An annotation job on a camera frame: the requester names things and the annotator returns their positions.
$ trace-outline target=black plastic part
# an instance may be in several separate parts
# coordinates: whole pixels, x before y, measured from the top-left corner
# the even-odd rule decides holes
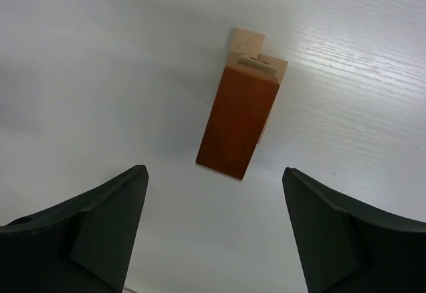
[[[287,168],[284,193],[310,293],[426,292],[426,224]]]
[[[0,227],[0,292],[121,293],[147,186],[135,166]]]

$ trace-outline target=white surface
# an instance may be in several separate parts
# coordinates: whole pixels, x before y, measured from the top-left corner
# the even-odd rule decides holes
[[[306,285],[294,166],[426,220],[426,0],[0,0],[0,222],[136,164],[139,292]],[[194,165],[231,27],[290,64],[243,183]]]

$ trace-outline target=reddish-brown rectangular block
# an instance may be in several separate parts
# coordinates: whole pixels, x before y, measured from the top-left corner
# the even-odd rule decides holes
[[[228,65],[196,163],[242,180],[279,87],[273,75]]]

